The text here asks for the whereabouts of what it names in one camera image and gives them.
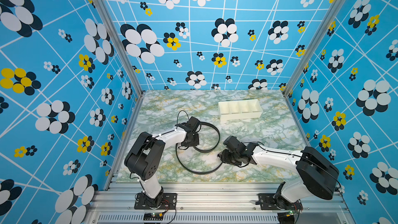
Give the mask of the black belt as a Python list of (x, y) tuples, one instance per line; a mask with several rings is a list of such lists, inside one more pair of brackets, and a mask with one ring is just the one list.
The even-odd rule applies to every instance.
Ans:
[[(214, 147), (212, 147), (211, 149), (207, 149), (207, 150), (199, 149), (199, 148), (197, 148), (196, 146), (194, 146), (193, 148), (194, 148), (196, 151), (200, 152), (200, 153), (210, 153), (211, 151), (213, 151), (214, 149), (216, 149), (217, 146), (219, 145), (220, 140), (221, 140), (221, 134), (220, 134), (219, 129), (218, 129), (215, 125), (213, 125), (213, 124), (211, 124), (211, 123), (208, 123), (208, 122), (201, 122), (201, 123), (200, 123), (200, 126), (203, 126), (203, 125), (204, 125), (204, 126), (207, 126), (207, 127), (210, 127), (210, 128), (212, 128), (212, 129), (214, 129), (214, 130), (218, 133), (218, 137), (219, 137), (218, 142), (217, 142), (217, 144), (216, 144)], [(175, 152), (176, 152), (177, 161), (178, 161), (179, 164), (180, 164), (186, 171), (188, 171), (189, 173), (192, 173), (192, 174), (195, 174), (195, 175), (208, 175), (208, 174), (211, 174), (211, 173), (216, 172), (218, 169), (220, 169), (220, 167), (221, 167), (222, 164), (223, 164), (223, 163), (221, 162), (216, 168), (214, 168), (214, 169), (212, 169), (212, 170), (210, 170), (210, 171), (206, 171), (206, 172), (199, 172), (199, 171), (191, 170), (191, 169), (189, 169), (188, 167), (186, 167), (186, 166), (181, 162), (181, 160), (180, 160), (180, 158), (179, 158), (179, 156), (178, 156), (178, 152), (177, 152), (177, 149), (178, 149), (178, 148), (179, 148), (179, 146), (178, 146), (178, 144), (176, 144), (176, 145), (175, 145)]]

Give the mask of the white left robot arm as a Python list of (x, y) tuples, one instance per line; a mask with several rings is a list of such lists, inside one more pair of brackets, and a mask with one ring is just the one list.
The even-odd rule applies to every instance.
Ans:
[(124, 160), (124, 165), (129, 171), (140, 179), (145, 204), (151, 208), (157, 208), (162, 204), (163, 187), (159, 184), (155, 173), (164, 150), (175, 145), (195, 147), (199, 145), (199, 135), (195, 131), (186, 131), (181, 127), (155, 135), (143, 132)]

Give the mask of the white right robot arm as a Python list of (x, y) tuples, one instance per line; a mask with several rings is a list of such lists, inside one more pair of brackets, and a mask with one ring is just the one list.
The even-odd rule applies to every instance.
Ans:
[(224, 141), (226, 147), (218, 158), (222, 163), (239, 168), (248, 165), (273, 166), (289, 170), (298, 178), (278, 186), (270, 196), (259, 196), (258, 204), (265, 209), (303, 210), (301, 200), (317, 197), (332, 200), (339, 185), (339, 170), (316, 149), (282, 150), (265, 147), (260, 142), (244, 144), (234, 137)]

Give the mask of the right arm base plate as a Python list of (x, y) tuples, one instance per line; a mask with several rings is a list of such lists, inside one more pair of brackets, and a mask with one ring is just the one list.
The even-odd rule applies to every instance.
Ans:
[(300, 200), (290, 203), (283, 198), (274, 198), (274, 194), (258, 194), (258, 201), (261, 210), (281, 210), (281, 211), (302, 211), (303, 206)]

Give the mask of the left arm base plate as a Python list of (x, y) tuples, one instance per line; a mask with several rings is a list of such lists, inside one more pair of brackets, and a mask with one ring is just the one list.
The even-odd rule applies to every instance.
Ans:
[(155, 197), (155, 199), (149, 198), (145, 193), (140, 192), (135, 196), (134, 209), (138, 210), (170, 210), (176, 208), (177, 203), (176, 193), (162, 193)]

